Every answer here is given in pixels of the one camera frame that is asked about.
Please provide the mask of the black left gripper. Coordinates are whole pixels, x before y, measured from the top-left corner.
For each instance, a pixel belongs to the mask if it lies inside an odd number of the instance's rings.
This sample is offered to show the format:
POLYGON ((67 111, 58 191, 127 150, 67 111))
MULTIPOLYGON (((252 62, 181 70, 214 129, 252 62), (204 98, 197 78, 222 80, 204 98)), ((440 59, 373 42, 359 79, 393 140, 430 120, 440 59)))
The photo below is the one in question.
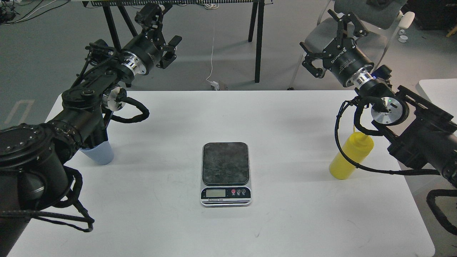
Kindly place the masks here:
POLYGON ((146 4, 136 13, 135 22, 142 31, 121 49, 124 56, 121 70, 126 75, 148 75, 156 64, 158 68, 166 69, 176 60, 176 48, 182 37, 174 36, 165 45, 164 13, 165 6, 159 4, 146 4))

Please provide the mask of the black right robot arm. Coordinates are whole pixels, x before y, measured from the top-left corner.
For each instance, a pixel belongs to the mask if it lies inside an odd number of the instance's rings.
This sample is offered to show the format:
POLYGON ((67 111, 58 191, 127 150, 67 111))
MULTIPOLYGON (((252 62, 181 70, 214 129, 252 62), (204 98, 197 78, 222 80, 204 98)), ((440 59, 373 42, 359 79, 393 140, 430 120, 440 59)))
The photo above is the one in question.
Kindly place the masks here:
POLYGON ((368 30, 356 14, 338 16, 328 10, 337 22, 336 36, 322 52, 312 52, 304 42, 306 53, 302 66, 315 78, 330 71, 344 87, 355 86, 356 97, 344 101, 338 111, 335 140, 346 162, 365 171, 403 175, 440 175, 456 186, 456 124, 453 116, 404 86, 393 92, 391 71, 386 65, 374 70, 373 63, 359 50, 349 36, 347 26, 354 25, 353 36, 367 36, 368 30), (387 151, 408 169, 378 170, 366 167, 341 148, 338 138, 340 119, 347 107, 355 106, 353 124, 365 136, 383 136, 389 142, 387 151))

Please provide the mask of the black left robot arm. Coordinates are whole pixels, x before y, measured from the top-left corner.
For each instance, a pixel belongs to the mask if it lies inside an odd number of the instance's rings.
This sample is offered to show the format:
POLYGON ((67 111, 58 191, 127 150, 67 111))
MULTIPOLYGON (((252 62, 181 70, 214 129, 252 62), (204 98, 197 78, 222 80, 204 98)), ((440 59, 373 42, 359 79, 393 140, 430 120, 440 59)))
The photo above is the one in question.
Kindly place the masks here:
POLYGON ((66 225, 66 221, 87 223, 94 219, 79 201, 82 175, 67 167, 80 149, 99 150, 108 146, 110 121, 142 122, 150 115, 139 101, 128 97, 119 82, 132 83, 136 75, 152 68, 165 69, 176 59, 180 36, 166 43, 163 17, 170 2, 148 2, 135 21, 142 32, 122 49, 103 40, 91 43, 85 65, 77 79, 64 91, 62 111, 41 124, 19 124, 1 130, 1 256, 6 257, 31 219, 66 225))

